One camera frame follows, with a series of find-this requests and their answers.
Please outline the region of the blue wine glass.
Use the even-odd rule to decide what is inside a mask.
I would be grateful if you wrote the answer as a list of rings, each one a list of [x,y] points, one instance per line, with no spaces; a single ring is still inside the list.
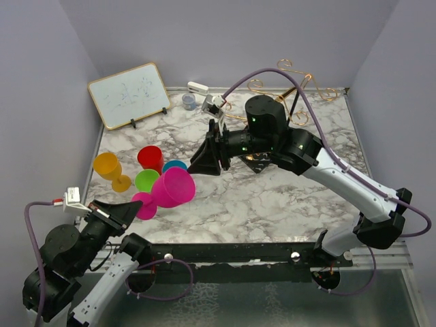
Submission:
[[[181,168],[183,170],[186,170],[187,165],[181,160],[176,160],[176,159],[170,160],[163,165],[163,168],[161,169],[161,173],[163,174],[171,168]]]

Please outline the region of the pink wine glass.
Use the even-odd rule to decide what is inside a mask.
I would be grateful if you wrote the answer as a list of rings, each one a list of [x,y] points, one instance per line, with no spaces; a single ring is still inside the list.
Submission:
[[[131,201],[140,203],[136,217],[149,220],[156,215],[159,207],[175,208],[192,201],[195,195],[196,184],[188,171],[173,167],[154,182],[150,192],[138,192]]]

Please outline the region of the green wine glass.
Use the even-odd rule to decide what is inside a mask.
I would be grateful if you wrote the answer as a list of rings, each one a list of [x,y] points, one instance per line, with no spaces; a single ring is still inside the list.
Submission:
[[[145,169],[136,175],[134,184],[138,191],[149,193],[159,177],[160,174],[156,170]]]

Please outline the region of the yellow wine glass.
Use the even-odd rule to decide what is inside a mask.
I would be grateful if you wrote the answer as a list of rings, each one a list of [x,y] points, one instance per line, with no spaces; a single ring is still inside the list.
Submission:
[[[131,186],[131,179],[123,174],[120,161],[114,153],[98,155],[93,161],[93,169],[103,179],[110,181],[112,190],[117,193],[123,193]]]

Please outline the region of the red wine glass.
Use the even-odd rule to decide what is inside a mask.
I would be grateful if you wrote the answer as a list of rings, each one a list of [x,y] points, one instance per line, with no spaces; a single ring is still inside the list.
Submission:
[[[161,174],[164,157],[158,146],[150,145],[142,148],[137,154],[137,160],[144,170],[151,169]]]

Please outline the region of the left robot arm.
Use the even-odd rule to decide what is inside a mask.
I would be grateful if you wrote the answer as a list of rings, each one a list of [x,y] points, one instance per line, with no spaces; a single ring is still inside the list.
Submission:
[[[78,205],[86,226],[62,224],[53,228],[44,244],[38,246],[30,221],[33,206],[55,206],[56,202],[31,202],[24,216],[31,239],[37,268],[25,279],[23,304],[34,326],[96,326],[107,305],[126,278],[146,267],[150,261],[147,243],[139,236],[129,235],[116,254],[114,263],[94,288],[76,307],[75,294],[81,287],[78,278],[90,268],[97,254],[110,237],[122,235],[139,212],[142,202],[106,204],[97,200],[88,206]]]

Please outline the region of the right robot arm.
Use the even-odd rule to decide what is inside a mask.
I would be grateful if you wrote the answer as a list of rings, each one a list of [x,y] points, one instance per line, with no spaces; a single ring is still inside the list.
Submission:
[[[219,96],[206,96],[202,110],[212,119],[205,140],[190,160],[189,173],[219,176],[229,169],[233,157],[266,153],[272,164],[318,182],[347,200],[359,215],[351,224],[320,234],[313,249],[313,259],[320,266],[329,266],[360,245],[387,249],[400,237],[410,191],[385,187],[343,160],[333,159],[317,136],[290,127],[284,106],[267,95],[247,100],[248,125],[238,131],[225,126],[224,103]]]

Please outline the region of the black marble rack base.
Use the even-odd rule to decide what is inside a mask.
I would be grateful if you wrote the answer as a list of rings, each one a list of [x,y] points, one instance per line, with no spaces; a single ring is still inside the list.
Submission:
[[[268,153],[254,153],[251,155],[240,156],[239,159],[255,174],[261,173],[271,163]]]

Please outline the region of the small clear plastic jar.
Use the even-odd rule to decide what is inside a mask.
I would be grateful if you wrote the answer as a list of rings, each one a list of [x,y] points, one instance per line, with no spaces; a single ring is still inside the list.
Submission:
[[[186,93],[182,96],[182,103],[184,109],[192,111],[196,109],[196,97],[193,93]]]

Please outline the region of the white eraser block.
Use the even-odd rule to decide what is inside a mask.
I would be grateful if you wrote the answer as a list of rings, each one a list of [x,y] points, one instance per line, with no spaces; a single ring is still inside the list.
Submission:
[[[195,93],[202,96],[207,96],[209,94],[209,88],[206,85],[189,81],[187,83],[187,89],[191,93]]]

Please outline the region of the small whiteboard with stand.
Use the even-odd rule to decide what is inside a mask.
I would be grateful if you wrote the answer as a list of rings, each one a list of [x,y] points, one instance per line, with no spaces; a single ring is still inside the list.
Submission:
[[[100,78],[88,83],[87,89],[108,130],[140,121],[172,105],[154,63]]]

